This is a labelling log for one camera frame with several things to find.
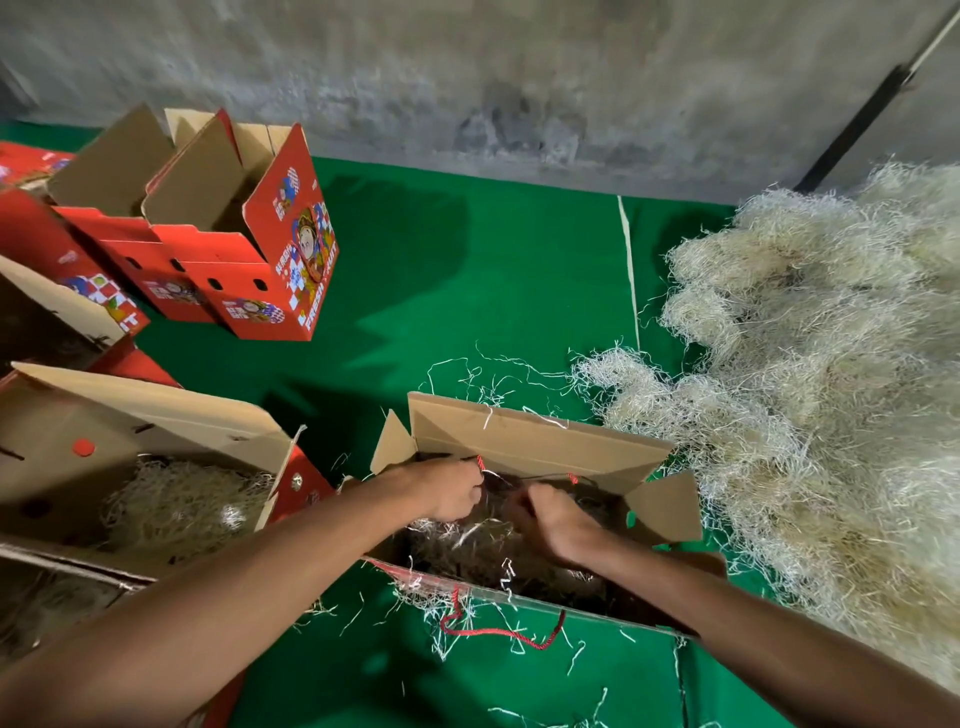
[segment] paper shreds pile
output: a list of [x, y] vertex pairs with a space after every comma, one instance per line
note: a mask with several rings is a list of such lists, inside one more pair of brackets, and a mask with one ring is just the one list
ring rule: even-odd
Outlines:
[[0, 669], [45, 639], [95, 617], [124, 592], [108, 584], [68, 574], [43, 574], [47, 583], [5, 585]]
[[[603, 579], [558, 567], [528, 547], [502, 516], [504, 497], [503, 491], [485, 489], [484, 500], [468, 522], [420, 519], [411, 523], [411, 554], [418, 568], [476, 586], [554, 601], [602, 596]], [[601, 504], [579, 500], [594, 517], [605, 520]]]
[[268, 473], [141, 460], [133, 480], [107, 499], [108, 547], [175, 563], [212, 553], [253, 531], [273, 483]]
[[574, 381], [682, 448], [708, 524], [785, 601], [960, 692], [960, 167], [768, 191], [668, 259], [661, 321], [708, 348], [699, 371], [613, 349]]

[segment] red dot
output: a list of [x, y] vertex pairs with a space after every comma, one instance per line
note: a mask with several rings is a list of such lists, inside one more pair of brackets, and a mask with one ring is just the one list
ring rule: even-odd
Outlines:
[[80, 457], [89, 457], [96, 448], [96, 445], [85, 437], [82, 437], [73, 444], [73, 454], [79, 455]]

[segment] tan cardboard flap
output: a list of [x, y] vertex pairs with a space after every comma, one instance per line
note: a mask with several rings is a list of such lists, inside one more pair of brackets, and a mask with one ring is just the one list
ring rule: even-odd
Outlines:
[[[212, 111], [195, 109], [165, 109], [170, 135], [178, 149], [187, 145], [200, 130], [213, 118]], [[259, 179], [274, 160], [274, 147], [270, 141], [270, 132], [264, 124], [233, 125], [233, 137], [240, 151], [243, 167], [254, 179]]]
[[124, 332], [107, 310], [86, 296], [80, 296], [2, 255], [0, 275], [81, 335], [101, 342], [107, 348], [123, 338]]
[[274, 145], [270, 133], [263, 124], [234, 124], [233, 136], [237, 140], [240, 159], [253, 180], [258, 181], [274, 161]]
[[620, 495], [643, 482], [673, 449], [662, 440], [475, 402], [420, 392], [407, 400], [420, 450], [427, 442], [448, 444], [451, 450], [459, 446], [549, 464], [549, 473], [605, 475], [605, 487]]
[[196, 136], [200, 129], [206, 126], [213, 118], [213, 111], [197, 111], [195, 109], [164, 109], [167, 117], [167, 126], [170, 136], [177, 149], [183, 149]]
[[124, 588], [156, 581], [174, 568], [135, 556], [49, 544], [7, 534], [0, 534], [0, 557], [89, 576]]
[[[265, 410], [249, 402], [202, 395], [186, 389], [120, 376], [71, 372], [22, 362], [14, 363], [13, 367], [31, 379], [105, 404], [147, 422], [193, 422], [197, 425], [236, 431], [251, 438], [283, 432], [280, 425]], [[290, 438], [284, 435], [284, 442], [289, 441]]]
[[[280, 425], [255, 404], [118, 376], [20, 362], [13, 367], [36, 381], [128, 416], [132, 423], [128, 426], [150, 424], [162, 428], [179, 438], [177, 451], [189, 450], [191, 445], [192, 449], [212, 449], [275, 473], [290, 447], [290, 438]], [[140, 431], [137, 442], [146, 443], [146, 438], [155, 435]]]
[[638, 541], [676, 544], [703, 537], [697, 480], [691, 471], [643, 483], [623, 499], [637, 521], [627, 533]]
[[143, 216], [154, 225], [211, 231], [246, 177], [227, 128], [214, 117], [143, 201]]
[[139, 216], [144, 188], [173, 155], [146, 104], [130, 111], [84, 147], [47, 183], [58, 205], [96, 207], [105, 215]]
[[267, 131], [270, 133], [270, 143], [274, 147], [274, 155], [280, 153], [280, 149], [287, 142], [287, 137], [290, 136], [290, 132], [293, 130], [293, 127], [284, 127], [278, 125], [270, 125], [267, 127]]
[[370, 461], [370, 472], [380, 474], [384, 468], [405, 463], [416, 454], [417, 443], [410, 437], [396, 412], [390, 410]]

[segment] right hand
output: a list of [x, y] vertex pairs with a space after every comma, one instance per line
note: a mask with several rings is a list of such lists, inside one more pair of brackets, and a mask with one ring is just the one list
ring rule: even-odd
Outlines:
[[532, 548], [562, 566], [583, 566], [608, 535], [570, 495], [547, 483], [512, 493], [504, 516]]

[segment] forearm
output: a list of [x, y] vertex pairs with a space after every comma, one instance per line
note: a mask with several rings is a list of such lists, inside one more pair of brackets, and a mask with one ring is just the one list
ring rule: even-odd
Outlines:
[[580, 560], [700, 636], [776, 707], [809, 725], [960, 725], [960, 699], [800, 614], [611, 534]]
[[165, 726], [252, 662], [357, 558], [420, 515], [403, 471], [269, 526], [63, 635], [0, 680], [0, 724]]

